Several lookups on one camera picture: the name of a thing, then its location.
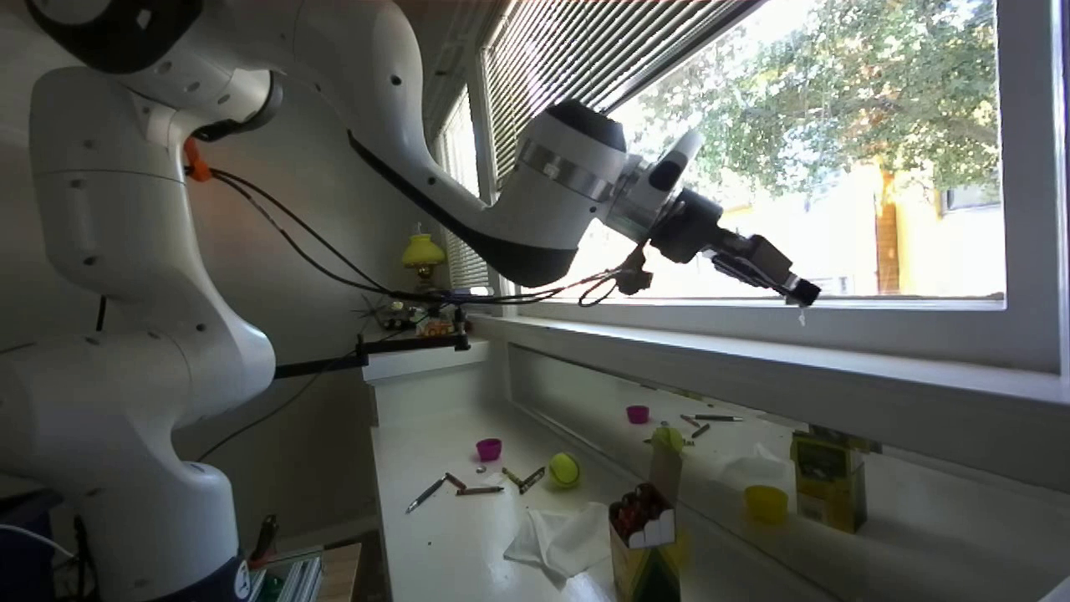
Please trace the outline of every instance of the yellow box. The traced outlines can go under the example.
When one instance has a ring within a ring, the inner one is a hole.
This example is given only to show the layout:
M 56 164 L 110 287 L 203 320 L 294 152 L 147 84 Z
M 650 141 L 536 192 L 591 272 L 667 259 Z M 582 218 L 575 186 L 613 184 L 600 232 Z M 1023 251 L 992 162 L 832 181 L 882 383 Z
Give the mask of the yellow box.
M 676 493 L 683 468 L 681 453 L 655 437 L 648 482 L 625 494 L 610 506 L 610 551 L 613 560 L 613 583 L 617 602 L 678 602 L 679 571 L 683 565 L 683 543 L 676 537 Z M 660 509 L 656 516 L 643 521 L 641 529 L 618 532 L 623 524 L 621 512 L 635 508 L 627 501 L 640 495 L 654 500 Z M 614 526 L 614 514 L 617 515 Z
M 866 522 L 866 464 L 856 449 L 813 433 L 792 435 L 799 515 L 853 534 Z

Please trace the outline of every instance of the yellow cup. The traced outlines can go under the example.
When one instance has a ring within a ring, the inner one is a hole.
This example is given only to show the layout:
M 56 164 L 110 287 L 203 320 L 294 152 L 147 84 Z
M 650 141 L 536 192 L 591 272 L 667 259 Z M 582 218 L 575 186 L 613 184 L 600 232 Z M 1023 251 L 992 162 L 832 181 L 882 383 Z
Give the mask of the yellow cup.
M 779 525 L 788 518 L 788 494 L 767 485 L 751 485 L 744 490 L 747 514 L 767 525 Z

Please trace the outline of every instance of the white counter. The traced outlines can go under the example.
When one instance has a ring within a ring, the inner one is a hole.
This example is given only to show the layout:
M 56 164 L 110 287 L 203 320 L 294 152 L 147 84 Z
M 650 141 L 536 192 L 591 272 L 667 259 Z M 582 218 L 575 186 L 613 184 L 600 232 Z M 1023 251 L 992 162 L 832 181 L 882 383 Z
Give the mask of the white counter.
M 486 437 L 504 442 L 502 459 L 477 475 L 475 442 Z M 562 586 L 541 569 L 502 557 L 526 508 L 569 511 L 587 501 L 610 504 L 635 487 L 611 462 L 569 445 L 504 401 L 383 425 L 372 430 L 372 447 L 395 602 L 615 600 L 608 558 Z M 544 479 L 523 496 L 505 483 L 501 494 L 458 497 L 446 483 L 412 514 L 404 513 L 444 472 L 474 487 L 503 465 L 526 476 L 559 451 L 580 462 L 583 481 L 576 490 L 556 492 Z M 692 558 L 682 578 L 685 600 L 830 600 L 727 531 L 688 512 L 679 520 Z

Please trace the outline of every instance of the pink cup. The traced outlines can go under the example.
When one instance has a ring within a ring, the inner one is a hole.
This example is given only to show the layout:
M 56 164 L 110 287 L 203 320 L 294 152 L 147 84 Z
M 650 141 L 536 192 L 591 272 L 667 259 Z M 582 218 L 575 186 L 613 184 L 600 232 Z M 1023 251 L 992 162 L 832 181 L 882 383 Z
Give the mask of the pink cup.
M 502 456 L 502 441 L 484 439 L 475 445 L 475 451 L 479 452 L 479 462 L 494 462 Z
M 651 419 L 651 408 L 646 406 L 628 406 L 628 422 L 645 425 Z

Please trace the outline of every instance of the window blind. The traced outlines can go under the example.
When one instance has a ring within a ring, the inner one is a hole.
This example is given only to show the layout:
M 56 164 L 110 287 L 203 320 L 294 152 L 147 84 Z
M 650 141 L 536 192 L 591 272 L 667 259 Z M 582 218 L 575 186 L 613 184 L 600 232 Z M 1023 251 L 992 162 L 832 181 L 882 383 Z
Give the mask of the window blind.
M 435 145 L 439 165 L 475 196 L 479 196 L 479 174 L 475 163 L 475 129 L 468 88 L 446 117 Z M 449 263 L 449 285 L 470 288 L 490 285 L 487 263 L 464 241 L 442 228 L 446 241 L 446 259 Z
M 575 98 L 606 111 L 752 2 L 629 0 L 515 2 L 485 56 L 500 189 L 523 126 Z

